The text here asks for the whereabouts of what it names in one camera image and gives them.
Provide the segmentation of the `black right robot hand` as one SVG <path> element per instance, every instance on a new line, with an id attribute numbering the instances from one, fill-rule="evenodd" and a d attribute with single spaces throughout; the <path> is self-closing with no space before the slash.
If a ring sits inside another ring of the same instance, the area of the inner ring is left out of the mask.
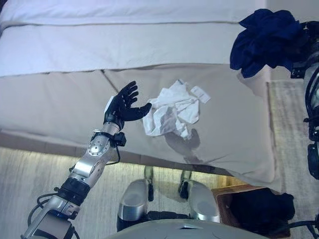
<path id="1" fill-rule="evenodd" d="M 286 52 L 292 62 L 292 71 L 303 71 L 319 61 L 319 22 L 301 24 L 302 31 L 289 43 Z"/>

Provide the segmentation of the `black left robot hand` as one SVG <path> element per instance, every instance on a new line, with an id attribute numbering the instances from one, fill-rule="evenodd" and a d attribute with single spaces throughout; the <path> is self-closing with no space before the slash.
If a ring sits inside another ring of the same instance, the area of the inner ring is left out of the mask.
<path id="1" fill-rule="evenodd" d="M 139 95 L 136 81 L 128 83 L 119 93 L 113 97 L 106 112 L 104 113 L 103 124 L 115 123 L 119 130 L 124 128 L 127 121 L 136 121 L 145 117 L 152 108 L 151 103 L 139 108 L 132 108 Z"/>

